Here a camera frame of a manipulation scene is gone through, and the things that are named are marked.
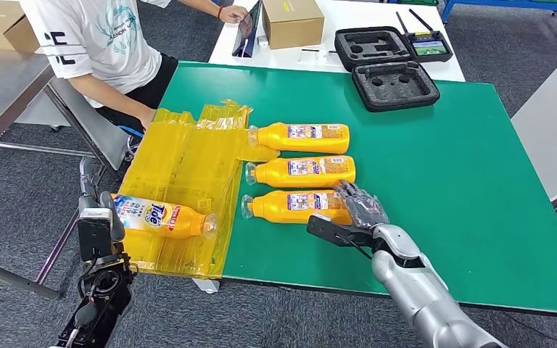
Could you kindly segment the person's right hand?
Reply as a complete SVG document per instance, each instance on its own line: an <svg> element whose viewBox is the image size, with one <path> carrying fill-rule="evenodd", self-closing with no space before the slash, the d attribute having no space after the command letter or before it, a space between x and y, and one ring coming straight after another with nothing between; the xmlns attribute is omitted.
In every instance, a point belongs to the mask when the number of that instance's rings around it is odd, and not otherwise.
<svg viewBox="0 0 557 348"><path fill-rule="evenodd" d="M139 115L140 122L144 130L146 130L152 123L157 110L147 107Z"/></svg>

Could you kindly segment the person's left hand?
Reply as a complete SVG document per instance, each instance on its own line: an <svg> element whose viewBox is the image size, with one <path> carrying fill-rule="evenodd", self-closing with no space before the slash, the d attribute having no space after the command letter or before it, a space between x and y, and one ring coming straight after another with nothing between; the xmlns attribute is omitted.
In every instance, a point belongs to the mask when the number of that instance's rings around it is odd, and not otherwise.
<svg viewBox="0 0 557 348"><path fill-rule="evenodd" d="M237 24L242 22L248 14L249 12L245 7L230 5L220 7L217 18L224 23Z"/></svg>

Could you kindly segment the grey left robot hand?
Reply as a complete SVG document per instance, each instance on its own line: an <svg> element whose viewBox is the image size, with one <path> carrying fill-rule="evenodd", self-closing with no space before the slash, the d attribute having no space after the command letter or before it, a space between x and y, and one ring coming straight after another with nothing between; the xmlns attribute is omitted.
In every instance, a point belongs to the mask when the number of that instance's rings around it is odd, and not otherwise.
<svg viewBox="0 0 557 348"><path fill-rule="evenodd" d="M99 193L98 183L100 174L93 171L92 159L83 157L80 161L81 196L78 199L78 211L82 213L86 208L107 208L112 212L112 227L110 231L113 243L121 242L125 237L125 229L117 214L112 195L108 191Z"/></svg>

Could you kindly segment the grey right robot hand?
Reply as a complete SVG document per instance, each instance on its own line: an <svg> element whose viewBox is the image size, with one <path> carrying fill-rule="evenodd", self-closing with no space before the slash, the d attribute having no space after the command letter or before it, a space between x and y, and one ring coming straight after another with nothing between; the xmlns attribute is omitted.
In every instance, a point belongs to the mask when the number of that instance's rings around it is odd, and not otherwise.
<svg viewBox="0 0 557 348"><path fill-rule="evenodd" d="M389 224L389 218L375 195L345 180L340 180L334 190L341 196L354 226L372 230L377 225Z"/></svg>

